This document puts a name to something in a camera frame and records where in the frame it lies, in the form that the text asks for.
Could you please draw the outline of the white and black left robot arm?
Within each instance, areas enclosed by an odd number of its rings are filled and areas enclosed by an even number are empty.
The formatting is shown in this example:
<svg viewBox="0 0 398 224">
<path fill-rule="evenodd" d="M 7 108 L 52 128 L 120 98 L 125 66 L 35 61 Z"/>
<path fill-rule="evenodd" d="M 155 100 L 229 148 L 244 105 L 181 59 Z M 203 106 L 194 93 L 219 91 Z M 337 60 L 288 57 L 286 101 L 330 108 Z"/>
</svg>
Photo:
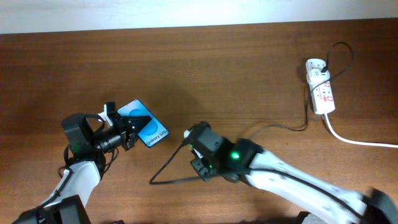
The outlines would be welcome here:
<svg viewBox="0 0 398 224">
<path fill-rule="evenodd" d="M 24 211 L 15 223 L 90 223 L 85 210 L 88 199 L 117 158 L 119 147 L 134 147 L 139 132 L 152 118 L 111 113 L 112 125 L 98 114 L 76 113 L 62 121 L 69 144 L 64 150 L 65 165 L 55 190 L 40 205 Z"/>
</svg>

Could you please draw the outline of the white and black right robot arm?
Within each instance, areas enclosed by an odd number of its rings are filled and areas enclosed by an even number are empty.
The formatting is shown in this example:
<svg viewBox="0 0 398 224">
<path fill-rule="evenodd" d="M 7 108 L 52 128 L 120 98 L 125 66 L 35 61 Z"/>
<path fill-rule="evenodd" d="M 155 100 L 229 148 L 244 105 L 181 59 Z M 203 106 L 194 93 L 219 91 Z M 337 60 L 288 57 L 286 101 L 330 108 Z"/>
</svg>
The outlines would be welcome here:
<svg viewBox="0 0 398 224">
<path fill-rule="evenodd" d="M 240 138 L 231 142 L 204 121 L 184 132 L 195 155 L 191 165 L 204 181 L 221 176 L 276 194 L 325 223 L 397 223 L 397 206 L 378 189 L 369 196 L 322 181 Z"/>
</svg>

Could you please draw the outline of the blue Galaxy smartphone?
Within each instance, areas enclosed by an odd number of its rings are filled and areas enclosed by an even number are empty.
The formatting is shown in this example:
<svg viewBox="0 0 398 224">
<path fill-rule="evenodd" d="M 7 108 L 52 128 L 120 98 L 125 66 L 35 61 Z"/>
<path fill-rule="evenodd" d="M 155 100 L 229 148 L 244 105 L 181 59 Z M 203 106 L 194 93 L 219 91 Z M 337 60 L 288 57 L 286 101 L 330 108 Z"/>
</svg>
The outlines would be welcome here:
<svg viewBox="0 0 398 224">
<path fill-rule="evenodd" d="M 149 148 L 160 143 L 169 135 L 169 130 L 138 99 L 118 109 L 121 116 L 150 116 L 151 120 L 138 134 L 141 141 Z"/>
</svg>

